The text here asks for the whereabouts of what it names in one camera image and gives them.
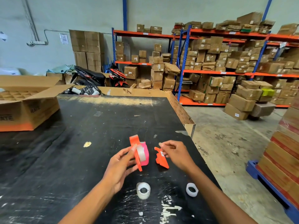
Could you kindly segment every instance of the table surface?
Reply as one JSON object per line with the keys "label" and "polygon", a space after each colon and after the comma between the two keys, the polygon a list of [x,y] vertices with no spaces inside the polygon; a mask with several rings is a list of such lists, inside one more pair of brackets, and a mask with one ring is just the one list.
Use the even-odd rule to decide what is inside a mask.
{"label": "table surface", "polygon": [[[170,159],[155,162],[155,146],[183,141],[191,157],[219,187],[167,98],[59,95],[60,110],[34,131],[0,133],[0,223],[57,223],[101,180],[109,159],[138,134],[150,162],[130,174],[96,223],[217,223],[190,179]],[[151,194],[141,200],[136,184]],[[182,209],[163,212],[163,205]]]}

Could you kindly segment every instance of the metal shelving rack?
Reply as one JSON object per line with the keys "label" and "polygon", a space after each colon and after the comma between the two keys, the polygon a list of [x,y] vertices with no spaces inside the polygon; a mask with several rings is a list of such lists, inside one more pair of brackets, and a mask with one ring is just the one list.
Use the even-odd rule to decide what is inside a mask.
{"label": "metal shelving rack", "polygon": [[[189,46],[190,39],[198,39],[201,36],[221,36],[225,37],[223,40],[224,42],[228,42],[230,45],[231,43],[244,43],[246,40],[256,39],[256,40],[265,40],[264,46],[262,47],[259,59],[257,60],[256,66],[254,68],[253,73],[235,73],[235,72],[217,72],[217,71],[203,71],[203,70],[185,70],[186,58],[188,49],[185,49],[181,75],[180,75],[180,82],[178,86],[178,94],[177,100],[180,102],[181,105],[196,105],[196,106],[225,106],[226,104],[206,104],[206,103],[198,103],[190,100],[189,98],[182,97],[181,92],[188,92],[188,90],[181,90],[182,82],[183,82],[183,75],[184,73],[195,73],[195,74],[219,74],[219,75],[248,75],[251,79],[256,76],[272,76],[272,77],[288,77],[288,78],[299,78],[299,75],[284,75],[284,74],[267,74],[267,73],[260,73],[256,72],[256,69],[260,63],[262,54],[266,46],[278,46],[278,51],[280,49],[280,42],[286,42],[284,47],[299,47],[298,44],[293,44],[299,42],[299,36],[288,36],[288,35],[278,35],[278,34],[259,34],[259,33],[242,33],[242,32],[222,32],[222,31],[215,31],[215,30],[202,30],[202,29],[192,29],[191,25],[189,25],[187,30],[181,30],[181,35],[179,38],[179,55],[177,58],[177,66],[180,65],[180,56],[182,54],[183,47]],[[276,107],[289,107],[289,105],[277,105]]]}
{"label": "metal shelving rack", "polygon": [[131,61],[116,61],[116,46],[115,42],[117,41],[117,36],[121,37],[144,37],[144,38],[155,38],[155,39],[168,39],[168,52],[171,53],[170,63],[172,63],[173,51],[174,51],[174,41],[179,39],[178,37],[173,35],[163,35],[163,34],[151,34],[144,32],[135,32],[135,31],[122,31],[122,30],[114,30],[112,28],[112,44],[113,44],[113,63],[114,64],[131,64],[131,65],[148,65],[150,63],[132,63]]}

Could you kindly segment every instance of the tape roll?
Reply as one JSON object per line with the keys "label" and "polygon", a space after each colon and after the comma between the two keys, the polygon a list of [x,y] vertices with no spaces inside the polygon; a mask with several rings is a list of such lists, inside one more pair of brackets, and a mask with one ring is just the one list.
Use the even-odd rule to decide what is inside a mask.
{"label": "tape roll", "polygon": [[144,148],[142,147],[142,145],[137,145],[137,152],[139,155],[140,162],[146,161]]}
{"label": "tape roll", "polygon": [[[147,191],[145,193],[142,193],[140,191],[142,188],[147,189]],[[140,199],[146,200],[147,198],[149,198],[149,196],[150,196],[150,185],[147,184],[146,182],[139,182],[139,183],[137,183],[136,190],[137,190],[137,196]]]}
{"label": "tape roll", "polygon": [[[191,191],[189,190],[189,187],[194,188],[194,189],[195,189],[195,192],[191,192]],[[196,196],[197,196],[197,193],[198,193],[198,189],[197,189],[197,187],[196,187],[196,185],[195,185],[194,183],[191,183],[191,182],[190,182],[190,183],[187,184],[186,192],[187,192],[187,194],[188,194],[189,196],[196,197]]]}

